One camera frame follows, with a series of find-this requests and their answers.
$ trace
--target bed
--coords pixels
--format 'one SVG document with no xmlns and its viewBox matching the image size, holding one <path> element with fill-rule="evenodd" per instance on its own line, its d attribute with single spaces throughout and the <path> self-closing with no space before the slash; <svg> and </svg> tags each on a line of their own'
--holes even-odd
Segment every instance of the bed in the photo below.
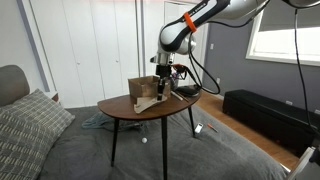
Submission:
<svg viewBox="0 0 320 180">
<path fill-rule="evenodd" d="M 163 179 L 160 120 L 118 134 L 84 129 L 97 107 L 64 109 L 42 91 L 30 92 L 23 71 L 0 68 L 0 179 Z M 168 117 L 168 179 L 284 179 L 288 172 L 260 148 L 194 105 L 195 123 L 211 123 L 192 137 L 188 111 Z"/>
</svg>

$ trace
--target window frame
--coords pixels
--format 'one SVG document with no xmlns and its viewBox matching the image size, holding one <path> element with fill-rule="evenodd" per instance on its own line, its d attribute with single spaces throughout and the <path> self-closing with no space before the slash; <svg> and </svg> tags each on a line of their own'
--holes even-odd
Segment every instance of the window frame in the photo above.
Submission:
<svg viewBox="0 0 320 180">
<path fill-rule="evenodd" d="M 251 35 L 250 35 L 250 40 L 249 40 L 249 44 L 248 44 L 248 49 L 247 49 L 247 53 L 246 53 L 246 59 L 259 60 L 259 61 L 270 61 L 270 62 L 277 62 L 277 63 L 297 64 L 296 57 L 289 58 L 284 55 L 282 55 L 282 57 L 281 57 L 281 55 L 270 56 L 270 53 L 256 53 L 256 52 L 254 52 L 254 49 L 255 49 L 257 41 L 258 41 L 258 33 L 259 33 L 262 17 L 263 17 L 263 11 L 261 11 L 261 13 L 258 14 L 256 16 L 256 18 L 254 19 L 252 31 L 251 31 Z M 300 56 L 299 59 L 300 59 L 300 63 L 302 65 L 320 66 L 320 57 L 319 57 L 319 61 L 304 59 L 302 56 Z"/>
</svg>

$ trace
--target wooden side table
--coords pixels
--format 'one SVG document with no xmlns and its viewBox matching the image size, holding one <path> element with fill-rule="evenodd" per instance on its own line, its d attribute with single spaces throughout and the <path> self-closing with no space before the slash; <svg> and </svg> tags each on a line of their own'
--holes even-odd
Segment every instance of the wooden side table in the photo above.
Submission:
<svg viewBox="0 0 320 180">
<path fill-rule="evenodd" d="M 191 122 L 191 131 L 193 133 L 193 136 L 195 136 L 191 106 L 195 102 L 197 102 L 200 96 L 201 94 L 199 93 L 199 95 L 196 97 L 188 98 L 188 101 L 180 101 L 175 97 L 170 97 L 165 102 L 151 107 L 140 114 L 137 114 L 134 111 L 133 105 L 136 104 L 136 99 L 131 97 L 130 95 L 120 96 L 98 102 L 99 109 L 106 115 L 111 116 L 115 119 L 111 166 L 114 166 L 120 120 L 145 121 L 160 118 L 162 131 L 163 178 L 167 179 L 167 116 L 178 113 L 188 108 Z"/>
</svg>

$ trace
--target window sill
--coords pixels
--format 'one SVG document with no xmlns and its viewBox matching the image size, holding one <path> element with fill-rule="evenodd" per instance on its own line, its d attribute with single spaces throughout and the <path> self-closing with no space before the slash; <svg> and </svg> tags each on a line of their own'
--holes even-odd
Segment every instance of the window sill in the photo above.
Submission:
<svg viewBox="0 0 320 180">
<path fill-rule="evenodd" d="M 297 64 L 296 58 L 288 58 L 288 57 L 281 57 L 279 56 L 271 56 L 265 54 L 255 54 L 255 55 L 247 55 L 246 59 L 250 60 L 258 60 L 258 61 L 270 61 L 270 62 L 277 62 L 277 63 L 289 63 L 289 64 Z M 307 66 L 320 66 L 320 61 L 312 61 L 312 60 L 305 60 L 300 59 L 301 65 Z"/>
</svg>

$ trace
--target table top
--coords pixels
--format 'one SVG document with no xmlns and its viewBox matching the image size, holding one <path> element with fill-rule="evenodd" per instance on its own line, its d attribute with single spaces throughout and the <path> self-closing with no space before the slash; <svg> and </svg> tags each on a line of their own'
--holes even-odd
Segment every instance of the table top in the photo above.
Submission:
<svg viewBox="0 0 320 180">
<path fill-rule="evenodd" d="M 171 96 L 166 101 L 150 107 L 140 114 L 137 114 L 133 108 L 134 104 L 137 102 L 137 99 L 130 95 L 124 95 L 100 101 L 98 102 L 98 107 L 102 112 L 113 118 L 120 120 L 143 121 L 158 119 L 180 112 L 192 106 L 198 101 L 200 96 L 201 93 L 195 97 L 188 97 L 188 101 L 180 101 L 178 98 Z"/>
</svg>

